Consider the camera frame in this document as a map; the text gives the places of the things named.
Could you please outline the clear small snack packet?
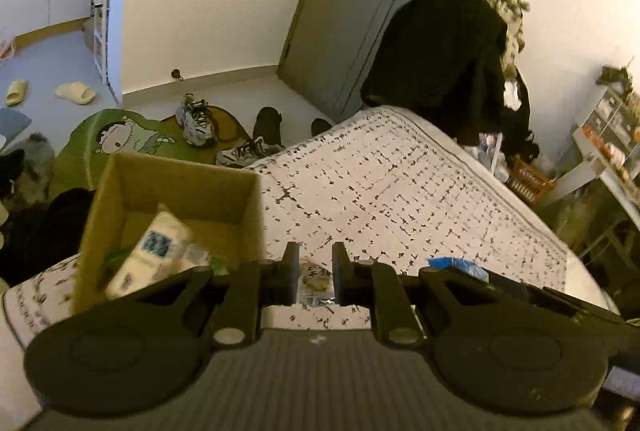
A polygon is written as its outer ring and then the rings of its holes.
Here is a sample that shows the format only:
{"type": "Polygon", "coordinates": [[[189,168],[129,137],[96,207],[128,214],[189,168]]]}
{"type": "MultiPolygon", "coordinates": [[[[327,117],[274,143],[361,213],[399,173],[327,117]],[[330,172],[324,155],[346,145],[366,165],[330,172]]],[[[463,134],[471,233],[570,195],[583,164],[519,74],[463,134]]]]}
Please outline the clear small snack packet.
{"type": "Polygon", "coordinates": [[[333,277],[324,266],[303,261],[299,266],[297,301],[306,307],[323,307],[334,302],[333,277]]]}

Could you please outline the blue snack packet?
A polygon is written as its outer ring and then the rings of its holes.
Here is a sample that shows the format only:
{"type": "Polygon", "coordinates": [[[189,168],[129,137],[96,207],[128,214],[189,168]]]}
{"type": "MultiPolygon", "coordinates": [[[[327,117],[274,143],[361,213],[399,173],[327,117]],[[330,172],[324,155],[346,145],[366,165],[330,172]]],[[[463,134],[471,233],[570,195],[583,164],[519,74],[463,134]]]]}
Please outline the blue snack packet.
{"type": "Polygon", "coordinates": [[[439,257],[427,260],[427,265],[433,269],[456,269],[468,274],[483,283],[488,283],[489,274],[476,263],[462,258],[439,257]]]}

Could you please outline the white snack pack in box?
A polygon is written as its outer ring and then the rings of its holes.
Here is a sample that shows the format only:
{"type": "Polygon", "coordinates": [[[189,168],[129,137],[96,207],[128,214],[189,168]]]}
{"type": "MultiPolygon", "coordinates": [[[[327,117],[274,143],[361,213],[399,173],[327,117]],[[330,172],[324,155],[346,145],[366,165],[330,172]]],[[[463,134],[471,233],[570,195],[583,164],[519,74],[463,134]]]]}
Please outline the white snack pack in box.
{"type": "Polygon", "coordinates": [[[161,281],[177,269],[193,233],[164,204],[105,288],[114,300],[161,281]]]}

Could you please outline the white patterned bed mattress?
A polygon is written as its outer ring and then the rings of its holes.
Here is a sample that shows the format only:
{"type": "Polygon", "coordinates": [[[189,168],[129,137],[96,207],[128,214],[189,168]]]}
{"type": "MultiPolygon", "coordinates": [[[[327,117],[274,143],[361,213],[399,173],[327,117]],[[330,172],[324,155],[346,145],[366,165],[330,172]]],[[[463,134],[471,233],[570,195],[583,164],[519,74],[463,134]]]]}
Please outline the white patterned bed mattress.
{"type": "Polygon", "coordinates": [[[532,210],[408,110],[365,110],[247,170],[116,153],[103,159],[81,253],[2,295],[3,429],[39,411],[24,375],[25,347],[43,329],[103,301],[106,259],[134,246],[163,207],[227,269],[278,260],[292,242],[303,259],[329,266],[340,242],[352,258],[400,274],[416,274],[434,257],[463,258],[605,303],[582,262],[532,210]]]}

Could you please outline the brown cardboard box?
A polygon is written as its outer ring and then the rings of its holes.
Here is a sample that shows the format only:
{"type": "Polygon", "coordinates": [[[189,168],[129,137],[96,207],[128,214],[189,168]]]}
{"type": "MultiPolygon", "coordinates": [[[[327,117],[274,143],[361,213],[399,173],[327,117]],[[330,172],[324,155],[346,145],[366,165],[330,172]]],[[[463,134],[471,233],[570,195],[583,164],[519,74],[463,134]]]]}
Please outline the brown cardboard box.
{"type": "Polygon", "coordinates": [[[221,259],[228,271],[265,259],[259,174],[112,155],[82,237],[74,313],[184,271],[191,245],[221,259]]]}

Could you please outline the grey white sneaker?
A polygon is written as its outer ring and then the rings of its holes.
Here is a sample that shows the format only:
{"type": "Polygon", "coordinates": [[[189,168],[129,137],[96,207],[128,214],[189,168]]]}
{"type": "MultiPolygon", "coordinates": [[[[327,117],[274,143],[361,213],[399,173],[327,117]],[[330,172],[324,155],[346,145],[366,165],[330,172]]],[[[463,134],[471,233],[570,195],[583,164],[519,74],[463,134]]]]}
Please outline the grey white sneaker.
{"type": "Polygon", "coordinates": [[[218,126],[205,100],[186,93],[176,111],[176,121],[183,139],[194,147],[213,146],[218,141],[218,126]]]}

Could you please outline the brown wicker basket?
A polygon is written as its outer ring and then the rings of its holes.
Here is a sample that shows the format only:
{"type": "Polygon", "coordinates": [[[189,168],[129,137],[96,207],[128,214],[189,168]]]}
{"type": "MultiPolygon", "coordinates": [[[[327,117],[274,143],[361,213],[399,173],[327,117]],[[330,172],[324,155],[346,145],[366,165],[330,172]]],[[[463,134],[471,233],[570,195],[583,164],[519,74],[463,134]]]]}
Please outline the brown wicker basket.
{"type": "Polygon", "coordinates": [[[529,206],[535,206],[550,194],[555,183],[520,157],[513,159],[506,187],[529,206]]]}

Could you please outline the green cartoon floor rug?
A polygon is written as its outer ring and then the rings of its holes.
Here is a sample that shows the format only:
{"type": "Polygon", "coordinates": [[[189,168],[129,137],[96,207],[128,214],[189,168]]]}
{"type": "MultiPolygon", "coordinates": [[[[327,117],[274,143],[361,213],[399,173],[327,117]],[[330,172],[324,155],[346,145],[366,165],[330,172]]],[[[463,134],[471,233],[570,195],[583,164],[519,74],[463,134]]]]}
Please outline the green cartoon floor rug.
{"type": "Polygon", "coordinates": [[[213,146],[186,143],[174,118],[152,120],[131,110],[101,110],[70,133],[70,139],[54,159],[49,198],[73,188],[94,190],[108,158],[136,153],[211,164],[213,146]]]}

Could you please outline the black clothing pile on floor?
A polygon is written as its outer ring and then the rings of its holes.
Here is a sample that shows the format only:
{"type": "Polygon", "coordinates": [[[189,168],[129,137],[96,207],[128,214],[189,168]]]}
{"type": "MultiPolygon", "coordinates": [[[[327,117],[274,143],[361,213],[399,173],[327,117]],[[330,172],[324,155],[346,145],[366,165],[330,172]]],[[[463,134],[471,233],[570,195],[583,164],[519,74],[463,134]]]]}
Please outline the black clothing pile on floor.
{"type": "Polygon", "coordinates": [[[10,287],[79,250],[95,191],[73,188],[44,207],[12,214],[1,228],[1,279],[10,287]]]}

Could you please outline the black coat on rack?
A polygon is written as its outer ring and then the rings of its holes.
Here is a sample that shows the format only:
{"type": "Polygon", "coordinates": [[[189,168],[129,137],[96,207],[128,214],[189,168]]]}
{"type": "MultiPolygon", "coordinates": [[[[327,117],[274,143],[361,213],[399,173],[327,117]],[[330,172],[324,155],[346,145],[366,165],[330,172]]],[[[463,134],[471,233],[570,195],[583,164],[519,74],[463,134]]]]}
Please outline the black coat on rack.
{"type": "Polygon", "coordinates": [[[501,151],[531,162],[530,107],[504,105],[506,22],[486,0],[410,0],[387,24],[360,89],[364,105],[407,108],[464,146],[501,133],[501,151]]]}

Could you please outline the grey fluffy cushion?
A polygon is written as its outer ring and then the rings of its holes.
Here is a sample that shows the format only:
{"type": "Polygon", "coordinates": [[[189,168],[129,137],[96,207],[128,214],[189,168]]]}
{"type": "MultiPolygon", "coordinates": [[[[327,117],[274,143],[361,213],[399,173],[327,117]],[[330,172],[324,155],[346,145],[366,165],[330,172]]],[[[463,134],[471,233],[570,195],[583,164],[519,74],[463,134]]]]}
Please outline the grey fluffy cushion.
{"type": "Polygon", "coordinates": [[[1,203],[10,214],[48,201],[54,149],[41,133],[29,134],[1,155],[1,203]]]}

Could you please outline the white side shelf unit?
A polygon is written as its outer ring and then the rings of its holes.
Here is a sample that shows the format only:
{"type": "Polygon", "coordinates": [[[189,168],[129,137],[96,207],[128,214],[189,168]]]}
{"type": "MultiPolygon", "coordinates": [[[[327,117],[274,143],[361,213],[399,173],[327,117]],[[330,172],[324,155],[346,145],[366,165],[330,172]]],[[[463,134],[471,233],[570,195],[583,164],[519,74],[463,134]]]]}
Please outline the white side shelf unit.
{"type": "Polygon", "coordinates": [[[547,208],[593,181],[601,182],[628,217],[639,223],[639,121],[613,87],[598,84],[576,115],[572,140],[580,162],[554,182],[547,208]]]}

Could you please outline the left beige slipper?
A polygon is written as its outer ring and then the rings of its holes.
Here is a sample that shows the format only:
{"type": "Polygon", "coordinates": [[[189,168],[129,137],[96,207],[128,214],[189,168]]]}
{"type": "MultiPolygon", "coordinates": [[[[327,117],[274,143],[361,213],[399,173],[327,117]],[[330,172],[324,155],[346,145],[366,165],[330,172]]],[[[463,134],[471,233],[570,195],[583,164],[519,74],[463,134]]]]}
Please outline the left beige slipper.
{"type": "Polygon", "coordinates": [[[6,91],[6,105],[14,107],[23,103],[28,89],[27,80],[12,81],[6,91]]]}

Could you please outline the camouflage patterned garment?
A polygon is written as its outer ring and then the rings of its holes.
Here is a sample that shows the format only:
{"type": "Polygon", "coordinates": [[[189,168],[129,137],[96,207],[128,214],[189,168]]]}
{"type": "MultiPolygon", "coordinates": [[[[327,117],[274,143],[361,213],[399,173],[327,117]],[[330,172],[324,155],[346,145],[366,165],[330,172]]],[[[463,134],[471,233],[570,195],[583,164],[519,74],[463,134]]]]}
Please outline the camouflage patterned garment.
{"type": "Polygon", "coordinates": [[[486,0],[506,23],[506,48],[502,54],[501,65],[506,81],[518,76],[516,57],[525,48],[524,14],[530,10],[525,0],[486,0]]]}

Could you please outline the white shoe rack shelf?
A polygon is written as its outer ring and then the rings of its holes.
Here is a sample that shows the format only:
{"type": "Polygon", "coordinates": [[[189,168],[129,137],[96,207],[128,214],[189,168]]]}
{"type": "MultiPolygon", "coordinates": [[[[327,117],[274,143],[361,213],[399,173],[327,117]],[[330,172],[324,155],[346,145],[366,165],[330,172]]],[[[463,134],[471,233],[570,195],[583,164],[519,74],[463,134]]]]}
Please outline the white shoe rack shelf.
{"type": "Polygon", "coordinates": [[[94,64],[98,70],[102,84],[108,84],[107,70],[107,27],[108,5],[110,0],[91,0],[93,17],[92,52],[94,64]]]}

